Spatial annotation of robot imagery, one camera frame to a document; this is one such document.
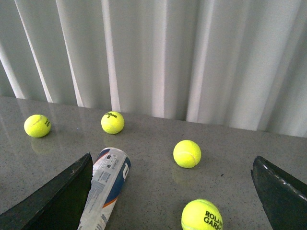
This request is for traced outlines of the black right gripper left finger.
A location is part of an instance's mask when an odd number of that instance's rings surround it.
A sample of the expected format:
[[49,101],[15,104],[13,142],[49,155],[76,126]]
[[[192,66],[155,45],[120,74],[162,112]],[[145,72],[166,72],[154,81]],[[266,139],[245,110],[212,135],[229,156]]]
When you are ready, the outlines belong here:
[[76,230],[91,189],[89,153],[0,216],[2,230]]

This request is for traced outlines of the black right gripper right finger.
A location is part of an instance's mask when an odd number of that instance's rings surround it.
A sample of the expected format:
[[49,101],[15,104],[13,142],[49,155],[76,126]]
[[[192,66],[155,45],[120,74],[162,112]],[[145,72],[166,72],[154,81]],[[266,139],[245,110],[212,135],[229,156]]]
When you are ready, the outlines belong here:
[[307,228],[307,185],[262,156],[253,162],[251,177],[274,230]]

